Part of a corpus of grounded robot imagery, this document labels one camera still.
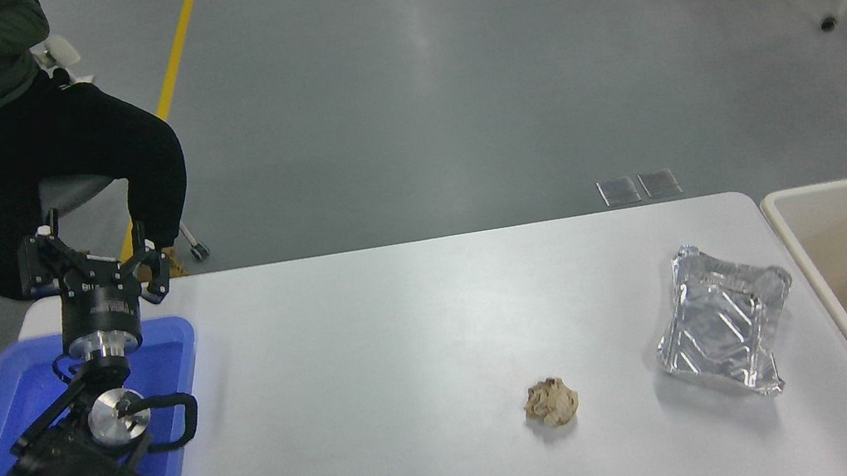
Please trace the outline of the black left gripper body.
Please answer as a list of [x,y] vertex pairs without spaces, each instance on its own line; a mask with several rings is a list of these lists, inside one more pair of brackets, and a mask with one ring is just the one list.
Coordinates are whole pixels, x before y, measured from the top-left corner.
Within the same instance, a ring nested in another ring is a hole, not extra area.
[[68,272],[61,281],[62,345],[71,346],[97,331],[141,334],[140,284],[115,280],[112,270]]

